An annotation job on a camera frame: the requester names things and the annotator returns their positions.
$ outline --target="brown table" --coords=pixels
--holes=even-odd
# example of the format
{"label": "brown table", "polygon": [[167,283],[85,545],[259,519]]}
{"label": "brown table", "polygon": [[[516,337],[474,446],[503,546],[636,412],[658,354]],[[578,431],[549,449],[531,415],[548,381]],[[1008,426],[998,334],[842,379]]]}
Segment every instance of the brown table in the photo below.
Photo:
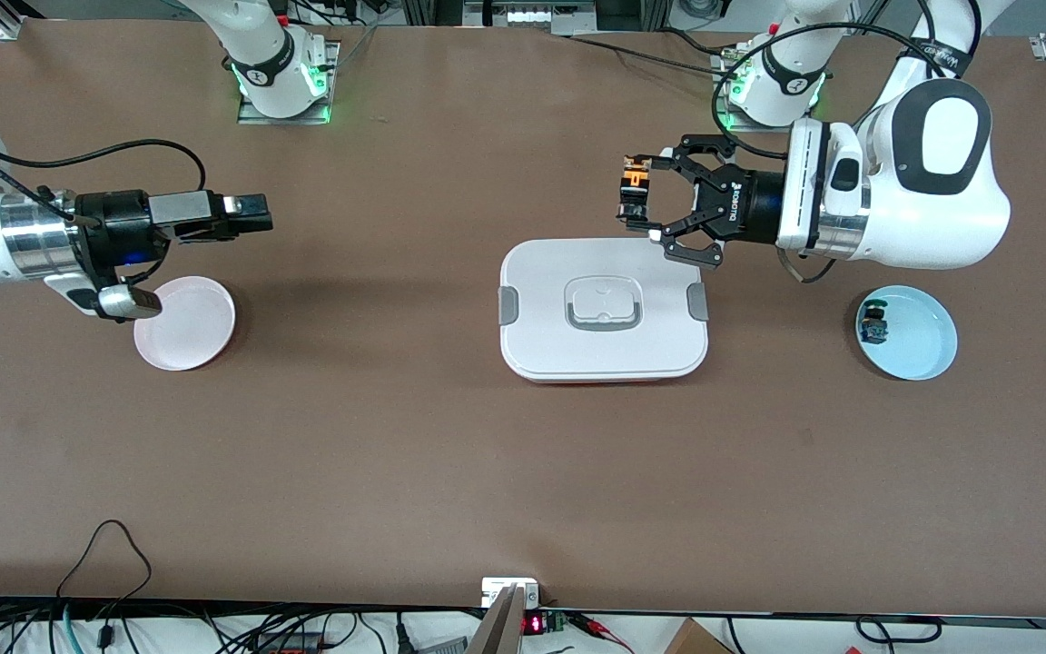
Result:
{"label": "brown table", "polygon": [[[703,61],[668,35],[613,39]],[[848,38],[826,115],[863,111],[892,51]],[[235,346],[195,373],[151,368],[131,326],[38,283],[0,287],[0,593],[50,593],[116,517],[156,566],[145,595],[470,604],[483,574],[531,574],[564,606],[1046,616],[1046,63],[1024,40],[987,38],[970,75],[1014,206],[987,261],[798,286],[772,248],[732,245],[697,373],[579,388],[499,357],[499,262],[622,235],[621,156],[711,132],[709,80],[531,30],[381,29],[332,125],[237,128],[220,59],[178,22],[30,21],[0,43],[13,153],[177,138],[277,221],[159,272],[240,302]],[[154,150],[20,175],[196,179]],[[690,194],[661,175],[653,209],[680,215]],[[847,316],[890,283],[958,321],[938,380],[860,362]],[[70,590],[138,576],[110,534]]]}

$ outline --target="white plate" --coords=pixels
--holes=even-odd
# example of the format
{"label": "white plate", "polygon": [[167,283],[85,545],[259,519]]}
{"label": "white plate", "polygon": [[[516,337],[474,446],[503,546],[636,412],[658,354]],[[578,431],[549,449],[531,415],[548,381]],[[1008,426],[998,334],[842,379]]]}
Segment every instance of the white plate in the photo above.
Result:
{"label": "white plate", "polygon": [[156,289],[163,311],[137,320],[136,351],[161,369],[191,369],[215,359],[232,338],[232,295],[207,277],[173,278]]}
{"label": "white plate", "polygon": [[[863,343],[866,302],[884,300],[885,343]],[[858,308],[855,336],[867,359],[890,376],[922,382],[941,376],[959,352],[959,333],[945,307],[931,295],[909,286],[885,286]]]}

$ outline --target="blue cable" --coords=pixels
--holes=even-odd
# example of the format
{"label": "blue cable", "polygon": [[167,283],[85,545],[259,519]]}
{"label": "blue cable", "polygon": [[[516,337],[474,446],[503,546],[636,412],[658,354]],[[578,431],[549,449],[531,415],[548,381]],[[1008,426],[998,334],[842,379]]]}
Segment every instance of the blue cable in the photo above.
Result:
{"label": "blue cable", "polygon": [[63,629],[67,632],[67,640],[71,641],[71,650],[74,650],[75,654],[84,654],[83,647],[79,647],[79,639],[75,637],[74,630],[71,630],[71,606],[67,605],[63,608]]}

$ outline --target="white plastic container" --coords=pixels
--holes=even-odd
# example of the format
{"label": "white plastic container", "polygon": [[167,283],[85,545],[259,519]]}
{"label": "white plastic container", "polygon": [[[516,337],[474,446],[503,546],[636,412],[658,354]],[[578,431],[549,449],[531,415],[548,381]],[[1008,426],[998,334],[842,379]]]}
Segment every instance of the white plastic container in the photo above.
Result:
{"label": "white plastic container", "polygon": [[700,269],[646,239],[526,241],[499,273],[503,359],[532,382],[687,376],[708,319]]}

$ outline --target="light blue plate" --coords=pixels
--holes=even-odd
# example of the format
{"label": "light blue plate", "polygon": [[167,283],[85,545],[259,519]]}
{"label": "light blue plate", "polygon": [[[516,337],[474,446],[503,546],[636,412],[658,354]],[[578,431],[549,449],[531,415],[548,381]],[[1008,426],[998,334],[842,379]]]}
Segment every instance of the light blue plate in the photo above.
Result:
{"label": "light blue plate", "polygon": [[[887,302],[885,343],[863,343],[861,324],[866,302],[871,300]],[[885,286],[866,295],[855,319],[855,338],[874,365],[914,382],[941,376],[959,352],[959,333],[951,314],[937,299],[909,286]]]}

